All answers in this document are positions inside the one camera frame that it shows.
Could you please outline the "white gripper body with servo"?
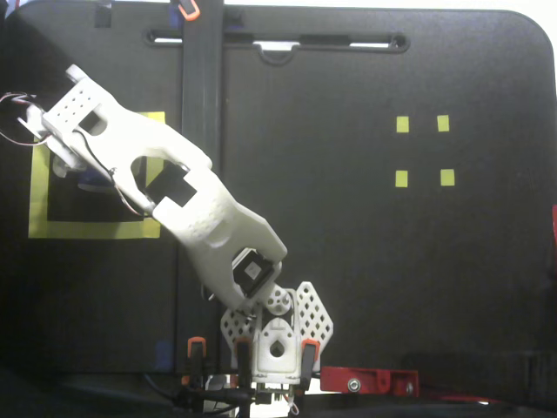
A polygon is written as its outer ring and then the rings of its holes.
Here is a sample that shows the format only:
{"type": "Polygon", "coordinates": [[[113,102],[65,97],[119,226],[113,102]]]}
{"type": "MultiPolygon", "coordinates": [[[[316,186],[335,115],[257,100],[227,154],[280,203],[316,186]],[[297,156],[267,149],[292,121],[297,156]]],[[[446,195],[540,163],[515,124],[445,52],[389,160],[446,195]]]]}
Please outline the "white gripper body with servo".
{"type": "Polygon", "coordinates": [[[64,145],[52,145],[50,150],[55,154],[52,170],[59,178],[65,178],[69,172],[84,172],[87,168],[87,163],[64,145]]]}

